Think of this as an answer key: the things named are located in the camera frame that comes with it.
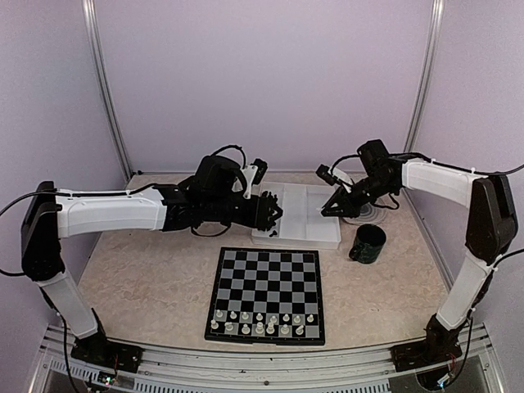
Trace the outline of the white plastic divided tray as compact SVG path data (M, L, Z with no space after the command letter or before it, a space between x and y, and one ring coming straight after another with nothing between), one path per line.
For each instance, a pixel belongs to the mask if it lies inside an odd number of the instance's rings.
M323 217L324 203L333 194L329 186L264 182L260 190L278 196L283 216L268 232L251 231L256 245L285 246L291 249L335 250L341 243L341 228L337 217ZM272 231L276 237L269 237Z

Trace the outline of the black and silver chessboard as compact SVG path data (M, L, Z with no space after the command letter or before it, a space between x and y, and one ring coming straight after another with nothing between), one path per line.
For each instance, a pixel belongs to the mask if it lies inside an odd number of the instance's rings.
M216 317L217 309L224 312L222 318ZM237 313L236 319L229 316L232 310ZM249 314L247 320L242 320L244 311ZM204 338L238 344L322 346L326 342L323 311L317 251L224 247L219 253ZM264 316L262 321L256 320L258 313ZM284 314L289 314L288 322L282 320ZM313 323L306 320L310 314L316 317ZM268 334L272 315L278 321L274 333ZM301 316L301 323L294 323L296 315ZM210 328L212 319L219 324L216 330ZM231 333L224 331L226 322L233 323ZM255 332L258 322L264 324L263 334ZM244 323L251 329L247 335L242 333ZM280 332L284 323L289 327L288 334ZM305 326L302 336L296 335L300 325Z

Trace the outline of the white chess pawn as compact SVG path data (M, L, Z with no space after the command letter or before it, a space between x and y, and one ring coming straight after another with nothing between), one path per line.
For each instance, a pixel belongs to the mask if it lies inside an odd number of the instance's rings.
M243 333L244 335L247 335L247 334L250 333L250 331L251 331L250 326L249 326L248 324L244 323L244 324L242 325L242 333Z

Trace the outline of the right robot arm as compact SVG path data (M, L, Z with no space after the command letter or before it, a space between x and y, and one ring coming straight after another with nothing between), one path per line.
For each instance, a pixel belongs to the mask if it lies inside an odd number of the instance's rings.
M517 235L508 175L445 164L420 152L390 152L380 139L365 142L353 156L365 173L358 181L350 180L336 163L317 168L317 176L336 189L324 203L322 216L356 218L362 206L403 190L427 194L463 212L459 231L463 261L414 351L416 358L434 364L458 349L458 334L489 291L495 270Z

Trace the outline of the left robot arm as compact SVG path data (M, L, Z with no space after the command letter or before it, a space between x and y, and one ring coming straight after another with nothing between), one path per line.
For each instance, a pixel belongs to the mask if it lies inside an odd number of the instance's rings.
M217 153L205 156L196 173L178 184L149 183L133 190L74 192L42 182L20 229L21 268L73 332L76 345L97 364L114 357L114 345L87 306L61 258L61 240L123 230L195 232L204 223L237 224L263 232L283 210L271 192L256 194L267 170L257 159L241 166Z

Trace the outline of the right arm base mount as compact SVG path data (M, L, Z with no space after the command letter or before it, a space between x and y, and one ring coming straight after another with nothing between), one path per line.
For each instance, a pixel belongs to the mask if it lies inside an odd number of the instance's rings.
M392 362L398 373L449 361L453 356L459 358L462 354L458 345L429 350L424 341L391 347Z

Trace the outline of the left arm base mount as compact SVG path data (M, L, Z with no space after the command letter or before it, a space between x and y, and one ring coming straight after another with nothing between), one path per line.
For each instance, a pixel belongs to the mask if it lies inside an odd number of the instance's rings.
M139 346L114 341L77 341L71 350L73 359L129 373L138 371L142 353L143 349Z

